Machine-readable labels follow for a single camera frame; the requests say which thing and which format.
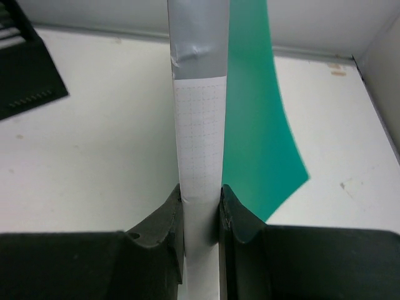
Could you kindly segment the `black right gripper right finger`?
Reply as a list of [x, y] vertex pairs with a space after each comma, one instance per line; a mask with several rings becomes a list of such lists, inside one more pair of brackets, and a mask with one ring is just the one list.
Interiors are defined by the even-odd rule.
[[268, 225], [225, 185], [219, 284], [221, 299], [398, 299], [399, 235]]

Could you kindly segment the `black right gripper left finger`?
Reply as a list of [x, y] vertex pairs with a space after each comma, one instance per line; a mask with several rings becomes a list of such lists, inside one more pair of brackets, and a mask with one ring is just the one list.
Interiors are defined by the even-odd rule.
[[2, 299], [176, 299], [183, 205], [175, 187], [128, 231], [4, 233]]

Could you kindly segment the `green notebook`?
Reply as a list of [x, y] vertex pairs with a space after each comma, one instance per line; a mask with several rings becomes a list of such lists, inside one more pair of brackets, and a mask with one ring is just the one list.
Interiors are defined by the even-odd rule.
[[283, 108], [266, 1], [167, 4], [187, 299], [217, 299], [223, 184], [266, 221], [308, 174]]

